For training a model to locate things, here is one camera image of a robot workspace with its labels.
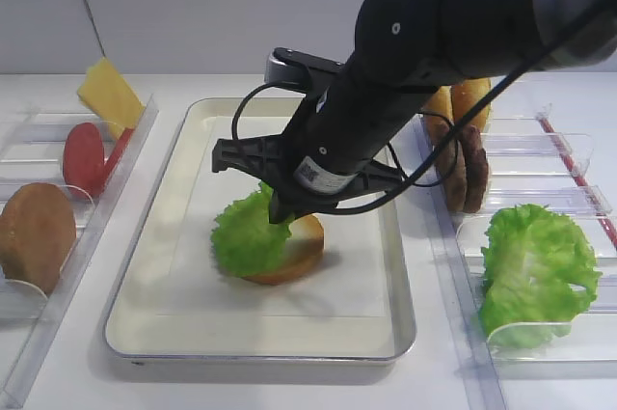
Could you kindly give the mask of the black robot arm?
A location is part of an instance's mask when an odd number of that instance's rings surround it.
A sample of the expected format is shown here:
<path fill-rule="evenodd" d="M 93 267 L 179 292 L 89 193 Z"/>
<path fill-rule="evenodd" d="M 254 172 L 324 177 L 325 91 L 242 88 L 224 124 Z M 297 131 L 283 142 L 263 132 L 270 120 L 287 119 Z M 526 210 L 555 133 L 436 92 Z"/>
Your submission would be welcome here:
<path fill-rule="evenodd" d="M 597 64 L 616 49 L 616 0 L 364 0 L 343 63 L 278 47 L 265 88 L 303 95 L 276 135 L 219 140 L 214 172 L 235 169 L 273 191 L 269 219 L 382 206 L 410 186 L 376 155 L 442 86 Z"/>

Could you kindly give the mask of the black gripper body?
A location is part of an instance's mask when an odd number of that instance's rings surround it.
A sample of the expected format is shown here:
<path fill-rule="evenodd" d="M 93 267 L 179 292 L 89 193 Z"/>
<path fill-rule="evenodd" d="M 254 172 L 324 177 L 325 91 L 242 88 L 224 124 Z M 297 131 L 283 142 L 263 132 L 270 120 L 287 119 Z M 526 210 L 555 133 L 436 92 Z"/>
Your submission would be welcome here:
<path fill-rule="evenodd" d="M 334 195 L 382 150 L 424 105 L 422 86 L 391 87 L 343 67 L 322 95 L 306 95 L 281 135 L 282 176 L 269 217 L 332 211 Z"/>

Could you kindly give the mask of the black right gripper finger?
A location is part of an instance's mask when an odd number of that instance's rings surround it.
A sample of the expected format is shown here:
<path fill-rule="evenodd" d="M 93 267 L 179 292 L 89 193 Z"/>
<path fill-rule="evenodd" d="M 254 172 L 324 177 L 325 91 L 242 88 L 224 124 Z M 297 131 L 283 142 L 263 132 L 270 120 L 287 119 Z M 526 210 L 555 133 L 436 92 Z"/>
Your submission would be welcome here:
<path fill-rule="evenodd" d="M 334 195 L 334 200 L 339 205 L 369 195 L 374 196 L 380 192 L 385 198 L 388 193 L 402 185 L 405 178 L 399 168 L 370 160 L 340 192 Z"/>

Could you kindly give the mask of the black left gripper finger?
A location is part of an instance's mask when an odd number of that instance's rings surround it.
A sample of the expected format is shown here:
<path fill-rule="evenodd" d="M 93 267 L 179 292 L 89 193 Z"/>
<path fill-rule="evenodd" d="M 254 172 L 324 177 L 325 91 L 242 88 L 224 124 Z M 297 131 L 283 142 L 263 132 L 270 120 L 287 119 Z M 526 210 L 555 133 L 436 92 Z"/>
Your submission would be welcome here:
<path fill-rule="evenodd" d="M 219 139 L 211 159 L 213 173 L 231 168 L 254 178 L 280 178 L 283 172 L 280 135 Z"/>

